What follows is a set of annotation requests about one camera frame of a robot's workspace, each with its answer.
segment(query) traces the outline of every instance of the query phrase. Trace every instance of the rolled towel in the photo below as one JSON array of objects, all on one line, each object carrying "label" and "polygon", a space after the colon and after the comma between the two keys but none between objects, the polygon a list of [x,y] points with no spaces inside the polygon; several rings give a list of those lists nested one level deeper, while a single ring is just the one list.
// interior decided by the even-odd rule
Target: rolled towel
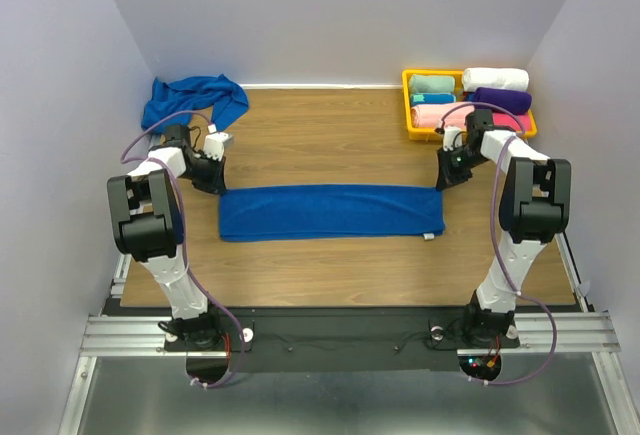
[{"label": "rolled towel", "polygon": [[517,90],[478,87],[473,96],[473,101],[493,103],[505,110],[509,110],[514,115],[527,113],[531,108],[531,94],[518,92]]},{"label": "rolled towel", "polygon": [[414,93],[409,97],[409,104],[413,107],[421,103],[433,103],[436,105],[442,103],[453,103],[456,96],[453,93]]},{"label": "rolled towel", "polygon": [[465,92],[475,92],[479,87],[526,92],[529,74],[520,68],[467,68],[462,74],[462,85]]},{"label": "rolled towel", "polygon": [[[436,128],[445,113],[464,102],[448,103],[446,105],[416,105],[411,109],[411,122],[415,128]],[[475,110],[474,107],[459,108],[444,121],[446,127],[458,127],[466,130],[465,118]],[[531,120],[528,115],[516,115],[524,126],[525,131],[531,130]],[[520,131],[518,124],[505,113],[493,112],[493,123],[501,127],[509,127]]]},{"label": "rolled towel", "polygon": [[452,93],[456,80],[450,75],[411,75],[409,92],[411,93]]},{"label": "rolled towel", "polygon": [[[440,125],[440,119],[452,108],[464,102],[445,103],[442,105],[420,104],[411,109],[411,121],[416,128],[435,128]],[[453,112],[445,120],[445,126],[464,128],[464,119],[473,112],[473,106],[462,107]]]}]

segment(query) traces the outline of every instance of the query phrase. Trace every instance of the green rolled towel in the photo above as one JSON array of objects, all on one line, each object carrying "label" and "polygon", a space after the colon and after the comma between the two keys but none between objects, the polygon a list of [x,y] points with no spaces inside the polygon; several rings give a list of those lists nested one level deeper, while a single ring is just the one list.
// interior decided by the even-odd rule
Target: green rolled towel
[{"label": "green rolled towel", "polygon": [[450,75],[411,75],[411,93],[453,93],[456,80]]}]

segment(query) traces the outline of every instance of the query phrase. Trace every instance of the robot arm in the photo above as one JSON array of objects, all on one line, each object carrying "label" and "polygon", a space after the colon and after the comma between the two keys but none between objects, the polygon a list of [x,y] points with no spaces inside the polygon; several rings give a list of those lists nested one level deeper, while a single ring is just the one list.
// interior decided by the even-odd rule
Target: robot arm
[{"label": "robot arm", "polygon": [[[118,250],[131,254],[151,274],[171,304],[170,333],[198,349],[213,347],[219,339],[217,312],[188,276],[183,258],[184,227],[167,170],[188,178],[194,187],[222,195],[224,151],[232,137],[212,132],[203,150],[191,147],[189,128],[170,125],[165,141],[152,147],[148,158],[127,175],[107,182],[113,235]],[[138,213],[142,206],[150,211]]]},{"label": "robot arm", "polygon": [[[437,190],[467,181],[472,177],[471,168],[487,160],[497,164],[505,144],[514,136],[509,129],[493,125],[489,110],[474,111],[467,116],[466,125],[466,144],[456,146],[452,139],[456,135],[445,132],[444,147],[438,150]],[[536,256],[567,226],[571,165],[516,139],[508,144],[499,168],[506,179],[499,209],[498,252],[520,291]],[[465,310],[464,323],[468,328],[506,333],[513,322],[516,294],[496,256]]]}]

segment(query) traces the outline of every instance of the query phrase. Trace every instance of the gray floor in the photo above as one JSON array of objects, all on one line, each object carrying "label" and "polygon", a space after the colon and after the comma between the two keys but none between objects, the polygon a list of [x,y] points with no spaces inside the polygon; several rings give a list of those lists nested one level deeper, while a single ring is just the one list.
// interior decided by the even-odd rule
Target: gray floor
[{"label": "gray floor", "polygon": [[[500,379],[541,356],[505,357]],[[515,387],[482,387],[429,371],[241,375],[192,388],[184,360],[102,359],[80,433],[140,434],[615,434],[591,355],[556,355]]]}]

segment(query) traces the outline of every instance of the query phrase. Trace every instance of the white rolled towel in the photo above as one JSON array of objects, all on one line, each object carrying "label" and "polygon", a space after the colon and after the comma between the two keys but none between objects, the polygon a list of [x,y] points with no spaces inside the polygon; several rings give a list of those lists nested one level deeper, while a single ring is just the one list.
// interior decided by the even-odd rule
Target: white rolled towel
[{"label": "white rolled towel", "polygon": [[465,92],[475,92],[480,87],[526,92],[529,74],[520,68],[467,68],[462,74],[462,86]]}]

